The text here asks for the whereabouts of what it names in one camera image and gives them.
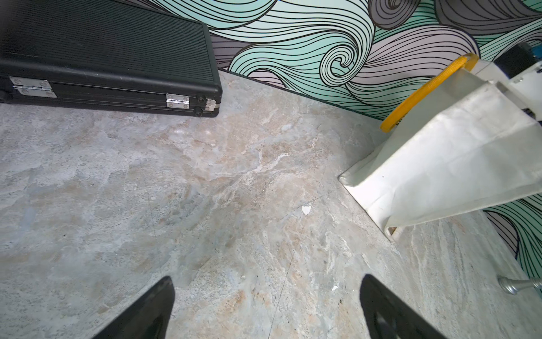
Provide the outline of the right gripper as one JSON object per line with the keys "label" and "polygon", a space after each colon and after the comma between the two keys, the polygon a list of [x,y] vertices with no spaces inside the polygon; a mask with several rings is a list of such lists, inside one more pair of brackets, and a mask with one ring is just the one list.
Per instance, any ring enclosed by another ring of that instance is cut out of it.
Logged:
{"label": "right gripper", "polygon": [[509,79],[511,89],[524,99],[523,110],[541,121],[541,45],[521,42],[493,62]]}

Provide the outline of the white canvas bag yellow handles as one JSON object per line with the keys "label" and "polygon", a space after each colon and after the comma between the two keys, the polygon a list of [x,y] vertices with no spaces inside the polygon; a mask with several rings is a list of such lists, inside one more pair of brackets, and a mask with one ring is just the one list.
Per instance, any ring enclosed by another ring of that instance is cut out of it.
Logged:
{"label": "white canvas bag yellow handles", "polygon": [[385,143],[340,182],[387,237],[541,192],[541,125],[458,57],[381,124]]}

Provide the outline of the black briefcase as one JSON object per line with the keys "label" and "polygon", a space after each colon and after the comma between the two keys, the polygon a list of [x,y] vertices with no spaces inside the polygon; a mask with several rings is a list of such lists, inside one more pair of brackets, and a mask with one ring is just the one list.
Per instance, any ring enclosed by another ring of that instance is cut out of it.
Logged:
{"label": "black briefcase", "polygon": [[125,1],[3,1],[1,101],[213,118],[204,23]]}

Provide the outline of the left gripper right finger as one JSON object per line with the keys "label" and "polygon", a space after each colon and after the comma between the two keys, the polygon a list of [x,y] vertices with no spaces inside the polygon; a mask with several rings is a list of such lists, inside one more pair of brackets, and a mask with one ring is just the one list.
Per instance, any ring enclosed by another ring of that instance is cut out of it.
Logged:
{"label": "left gripper right finger", "polygon": [[371,274],[359,291],[369,336],[401,339],[445,339],[445,336]]}

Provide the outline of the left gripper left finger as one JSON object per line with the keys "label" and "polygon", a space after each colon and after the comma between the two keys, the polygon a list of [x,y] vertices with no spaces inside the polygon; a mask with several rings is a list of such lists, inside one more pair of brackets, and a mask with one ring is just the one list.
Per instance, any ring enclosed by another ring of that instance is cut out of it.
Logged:
{"label": "left gripper left finger", "polygon": [[164,339],[174,301],[172,279],[165,276],[93,338]]}

